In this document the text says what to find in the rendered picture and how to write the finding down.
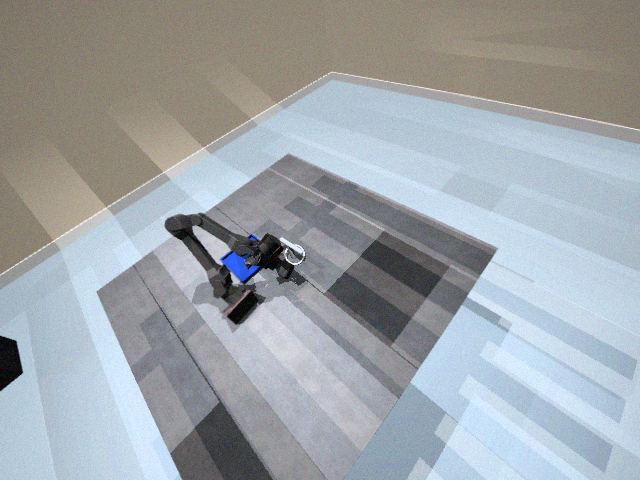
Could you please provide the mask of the blue tray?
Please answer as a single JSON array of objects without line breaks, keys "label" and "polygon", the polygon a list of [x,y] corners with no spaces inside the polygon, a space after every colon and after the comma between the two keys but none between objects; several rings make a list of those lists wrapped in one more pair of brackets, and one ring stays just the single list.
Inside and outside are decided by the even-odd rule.
[{"label": "blue tray", "polygon": [[[250,240],[257,240],[253,234],[250,234],[247,238]],[[247,269],[244,260],[248,257],[250,253],[246,256],[237,256],[233,251],[229,251],[225,254],[220,261],[225,264],[225,266],[243,283],[245,284],[249,279],[251,279],[257,272],[259,272],[263,267],[260,266],[251,266],[250,269]]]}]

